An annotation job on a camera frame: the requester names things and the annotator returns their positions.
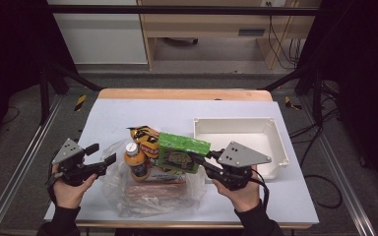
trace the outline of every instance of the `orange object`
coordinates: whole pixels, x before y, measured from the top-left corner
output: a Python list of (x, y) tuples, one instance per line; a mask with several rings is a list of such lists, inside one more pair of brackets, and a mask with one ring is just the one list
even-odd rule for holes
[(137, 182), (146, 180), (150, 175), (146, 155), (135, 143), (128, 144), (125, 149), (124, 160), (130, 167), (131, 177)]
[(131, 138), (149, 158), (158, 158), (158, 131), (148, 126), (128, 128)]

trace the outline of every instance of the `gray carpet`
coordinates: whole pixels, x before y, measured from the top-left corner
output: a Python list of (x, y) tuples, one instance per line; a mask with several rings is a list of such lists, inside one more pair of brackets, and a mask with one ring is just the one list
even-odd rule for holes
[[(101, 77), (89, 76), (91, 81), (103, 87), (110, 88), (203, 88), (203, 89), (255, 89), (268, 85), (278, 79), (275, 75), (104, 75)], [(78, 139), (84, 128), (87, 115), (97, 97), (97, 92), (82, 88), (73, 82), (69, 82), (71, 89), (67, 95), (63, 95), (61, 107), (42, 142), (35, 160), (8, 211), (0, 224), (0, 232), (4, 230), (36, 230), (43, 222), (48, 205), (48, 196), (44, 188), (47, 175), (47, 167), (53, 153), (64, 143), (66, 138)], [(80, 95), (86, 94), (87, 99), (80, 111), (74, 111)], [(273, 92), (273, 98), (280, 104), (281, 112), (289, 132), (310, 125), (304, 110), (296, 110), (284, 106), (284, 98), (288, 95), (293, 104), (300, 104), (291, 92), (291, 86), (285, 85)], [(34, 132), (37, 129), (40, 115), (39, 89), (28, 88), (15, 94), (10, 105), (20, 111), (16, 115), (16, 109), (10, 108), (4, 120), (14, 120), (4, 124), (0, 129), (0, 195), (6, 183), (11, 178), (24, 151), (27, 149)], [(335, 103), (325, 103), (324, 112), (335, 108)], [(310, 131), (292, 140), (296, 155), (300, 160), (309, 143), (296, 143), (309, 141), (314, 131)], [(358, 160), (358, 151), (353, 146), (347, 130), (341, 120), (336, 117), (324, 124), (324, 134), (330, 142), (336, 157), (341, 161), (342, 168), (349, 178), (361, 204), (366, 211), (376, 233), (378, 235), (378, 175), (375, 170), (362, 168)], [(333, 179), (327, 166), (323, 152), (319, 145), (314, 143), (306, 156), (302, 167), (304, 174), (318, 174), (328, 179)], [(316, 178), (306, 180), (311, 196), (320, 204), (333, 205), (339, 200), (339, 196), (333, 186), (328, 182)], [(296, 230), (295, 235), (359, 235), (347, 206), (342, 204), (336, 209), (328, 209), (316, 205), (320, 223), (307, 230)], [(113, 229), (91, 229), (93, 232), (107, 232), (113, 234)]]

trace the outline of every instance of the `floor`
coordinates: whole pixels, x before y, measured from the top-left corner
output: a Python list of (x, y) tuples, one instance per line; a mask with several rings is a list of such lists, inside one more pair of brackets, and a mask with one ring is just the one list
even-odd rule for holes
[[(289, 51), (288, 42), (284, 49)], [(273, 70), (267, 69), (254, 39), (199, 38), (196, 45), (187, 41), (160, 40), (151, 70), (145, 65), (97, 70), (79, 65), (78, 68), (90, 81), (114, 88), (256, 89), (292, 71), (292, 65), (284, 57), (281, 57), (281, 63)], [(96, 92), (90, 92), (73, 81), (68, 80), (68, 83), (72, 88), (68, 95), (63, 96), (60, 109), (53, 123), (49, 124), (52, 129), (45, 137), (37, 139), (40, 144), (38, 149), (29, 147), (29, 144), (40, 129), (39, 88), (28, 88), (11, 98), (11, 107), (0, 129), (0, 209), (4, 212), (0, 214), (0, 235), (34, 235), (42, 223), (43, 214), (48, 208), (48, 197), (42, 188), (46, 173), (40, 169), (48, 165), (49, 158), (46, 156), (60, 147), (60, 137), (80, 137), (86, 114), (92, 109), (92, 101), (97, 96)], [(280, 104), (289, 132), (312, 124), (309, 117), (310, 97), (295, 96), (292, 90), (295, 83), (289, 82), (272, 92), (274, 100)], [(72, 107), (83, 92), (88, 95), (88, 102), (81, 112), (72, 112)], [(287, 96), (291, 104), (301, 105), (302, 109), (285, 106)], [(60, 95), (51, 97), (54, 102), (60, 99)], [(329, 112), (336, 108), (336, 104), (332, 99), (327, 99), (324, 107), (324, 112)], [(322, 207), (338, 202), (336, 188), (326, 181), (307, 178), (320, 224), (309, 230), (297, 230), (295, 234), (378, 235), (377, 173), (359, 165), (358, 150), (352, 145), (341, 119), (339, 116), (330, 118), (324, 125), (323, 135), (311, 146), (302, 171), (305, 175), (324, 174), (332, 182), (338, 183), (340, 180), (345, 183), (338, 185), (345, 196), (344, 201), (335, 209)], [(298, 158), (307, 152), (308, 141), (314, 132), (311, 130), (301, 139), (292, 140)], [(340, 173), (336, 172), (337, 165), (342, 170)], [(23, 166), (29, 171), (20, 171)], [(17, 183), (17, 178), (21, 179), (21, 183), (8, 184)], [(91, 232), (91, 235), (113, 235), (113, 230), (107, 229), (92, 229)]]

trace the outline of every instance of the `black wall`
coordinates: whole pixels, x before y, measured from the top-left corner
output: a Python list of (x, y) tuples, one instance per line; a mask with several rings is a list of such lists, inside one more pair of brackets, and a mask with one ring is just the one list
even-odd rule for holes
[(47, 2), (0, 1), (0, 124), (11, 95), (37, 85), (46, 62), (58, 62), (77, 73), (52, 14), (23, 12), (28, 4)]
[[(339, 1), (324, 2), (328, 8), (339, 6)], [(333, 24), (333, 18), (315, 22), (302, 63)], [(355, 1), (337, 33), (320, 65), (322, 77), (339, 84), (339, 107), (350, 133), (362, 157), (378, 171), (378, 1)]]

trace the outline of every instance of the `black cable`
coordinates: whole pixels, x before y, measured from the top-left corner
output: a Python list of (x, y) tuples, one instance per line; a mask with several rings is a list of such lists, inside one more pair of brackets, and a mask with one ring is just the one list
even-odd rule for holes
[(337, 187), (336, 183), (334, 183), (333, 181), (325, 178), (324, 176), (321, 176), (321, 175), (305, 175), (303, 176), (305, 179), (306, 178), (319, 178), (319, 179), (322, 179), (322, 180), (325, 180), (327, 181), (328, 183), (330, 183), (331, 185), (334, 186), (334, 188), (336, 189), (337, 193), (339, 194), (340, 196), (340, 199), (339, 199), (339, 202), (336, 203), (335, 205), (332, 205), (332, 206), (329, 206), (329, 205), (324, 205), (324, 204), (321, 204), (317, 201), (314, 201), (314, 203), (319, 206), (319, 207), (324, 207), (324, 208), (330, 208), (330, 209), (335, 209), (335, 208), (338, 208), (342, 205), (343, 203), (343, 195), (342, 195), (342, 192), (340, 191), (339, 187)]
[(303, 165), (303, 162), (305, 161), (306, 155), (311, 150), (312, 145), (317, 140), (318, 136), (321, 135), (321, 133), (322, 133), (322, 127), (319, 127), (317, 133), (315, 133), (314, 137), (312, 138), (311, 142), (309, 143), (308, 147), (306, 148), (306, 151), (303, 154), (302, 159), (300, 160), (300, 163), (299, 163), (300, 168), (302, 168), (302, 165)]
[(293, 42), (294, 42), (294, 39), (291, 39), (290, 45), (289, 45), (289, 60), (293, 63), (293, 68), (296, 69), (297, 62), (299, 61), (300, 39), (298, 39), (297, 42), (296, 42), (296, 49), (295, 49), (294, 56), (291, 55), (291, 49), (292, 49)]
[(338, 91), (327, 86), (324, 81), (322, 82), (322, 93), (333, 98), (338, 98), (340, 95)]
[[(268, 36), (269, 45), (270, 45), (270, 48), (272, 49), (273, 53), (275, 53), (276, 59), (278, 60), (279, 64), (280, 64), (281, 67), (284, 68), (284, 69), (294, 69), (294, 68), (288, 68), (288, 67), (285, 67), (285, 66), (282, 64), (281, 60), (279, 59), (278, 54), (277, 54), (276, 51), (275, 51), (275, 48), (273, 48), (273, 45), (272, 45), (272, 43), (271, 43), (271, 41), (270, 41), (270, 34), (271, 34), (271, 32), (275, 33), (275, 31), (273, 30), (272, 16), (269, 16), (269, 30), (270, 30), (270, 32), (269, 32), (269, 36)], [(282, 50), (282, 52), (283, 52), (283, 54), (284, 54), (284, 49), (282, 48), (282, 45), (281, 45), (281, 43), (279, 42), (279, 38), (276, 36), (276, 34), (275, 34), (275, 37), (276, 37), (276, 40), (278, 41), (278, 43), (279, 43), (279, 45), (280, 45), (280, 47), (281, 47), (281, 50)]]
[(49, 179), (51, 178), (51, 175), (53, 175), (53, 160), (54, 160), (54, 158), (56, 157), (58, 151), (59, 151), (59, 150), (57, 150), (57, 151), (55, 151), (55, 152), (53, 153), (53, 155), (51, 156), (50, 161), (49, 161), (49, 163), (48, 163), (47, 180), (49, 180)]
[(256, 183), (256, 184), (259, 184), (263, 187), (263, 192), (265, 194), (265, 196), (263, 197), (263, 208), (266, 210), (267, 209), (267, 205), (268, 205), (268, 202), (269, 202), (269, 195), (270, 195), (270, 191), (269, 191), (269, 188), (267, 187), (266, 183), (265, 183), (265, 180), (263, 178), (263, 176), (255, 169), (251, 169), (253, 172), (255, 172), (256, 174), (258, 174), (260, 176), (260, 178), (262, 179), (261, 181), (258, 180), (258, 179), (253, 179), (253, 178), (250, 178), (250, 181)]
[[(328, 97), (327, 99), (324, 99), (322, 102), (321, 102), (321, 105), (324, 104), (324, 102), (326, 102), (327, 100), (330, 100), (332, 99), (331, 97)], [(327, 114), (323, 115), (322, 117), (322, 120), (323, 122), (326, 122), (328, 119), (330, 119), (331, 117), (334, 117), (335, 115), (339, 114), (339, 109), (338, 108), (334, 108), (332, 109), (331, 111), (327, 112)], [(305, 127), (305, 128), (302, 128), (302, 129), (299, 129), (298, 131), (295, 131), (295, 132), (292, 132), (293, 134), (299, 132), (298, 134), (295, 134), (294, 136), (292, 136), (291, 138), (295, 138), (303, 133), (305, 133), (306, 131), (309, 131), (310, 129), (312, 129), (313, 127), (316, 126), (316, 123), (308, 126), (308, 127)], [(314, 137), (312, 138), (312, 140), (310, 140), (310, 144), (308, 145), (308, 147), (306, 148), (306, 151), (305, 153), (302, 155), (302, 159), (300, 160), (300, 163), (299, 163), (299, 166), (300, 168), (302, 168), (303, 166), (303, 163), (305, 161), (305, 158), (306, 158), (306, 155), (308, 153), (308, 151), (310, 151), (313, 143), (316, 141), (316, 139), (322, 134), (322, 131), (323, 131), (323, 127), (319, 127), (317, 132), (315, 133)], [(304, 178), (319, 178), (319, 179), (322, 179), (322, 180), (325, 180), (327, 182), (329, 182), (331, 185), (334, 186), (334, 188), (336, 188), (336, 191), (337, 193), (339, 194), (340, 196), (340, 199), (339, 199), (339, 202), (336, 203), (335, 205), (333, 206), (329, 206), (329, 205), (324, 205), (324, 204), (321, 204), (315, 200), (314, 203), (319, 206), (319, 207), (324, 207), (324, 208), (329, 208), (329, 209), (335, 209), (335, 208), (338, 208), (342, 205), (343, 203), (343, 194), (342, 192), (340, 191), (339, 187), (331, 180), (329, 180), (328, 178), (324, 177), (324, 176), (321, 176), (321, 175), (304, 175)]]
[(7, 120), (7, 121), (3, 121), (1, 125), (5, 125), (13, 120), (15, 120), (19, 115), (20, 115), (20, 109), (18, 109), (17, 107), (15, 106), (8, 106), (8, 109), (15, 109), (17, 111), (17, 114), (15, 114), (14, 117), (12, 117), (11, 119)]
[[(275, 36), (275, 39), (276, 39), (276, 41), (278, 42), (279, 47), (281, 48), (281, 51), (282, 51), (282, 53), (283, 53), (284, 58), (286, 59), (287, 62), (289, 62), (290, 64), (293, 65), (293, 63), (292, 63), (292, 62), (289, 60), (289, 58), (286, 56), (286, 53), (284, 52), (284, 48), (283, 48), (283, 46), (282, 46), (282, 41), (279, 40), (278, 35), (276, 34), (275, 29), (273, 28), (272, 16), (269, 16), (269, 17), (270, 17), (270, 30), (271, 30), (271, 32), (273, 33), (273, 35)], [(284, 27), (284, 31), (283, 31), (283, 33), (286, 32), (286, 29), (287, 29), (287, 24), (286, 24), (286, 26)]]
[(296, 142), (292, 142), (293, 145), (297, 145), (297, 144), (305, 144), (305, 143), (309, 143), (311, 142), (312, 140), (308, 140), (308, 141), (296, 141)]

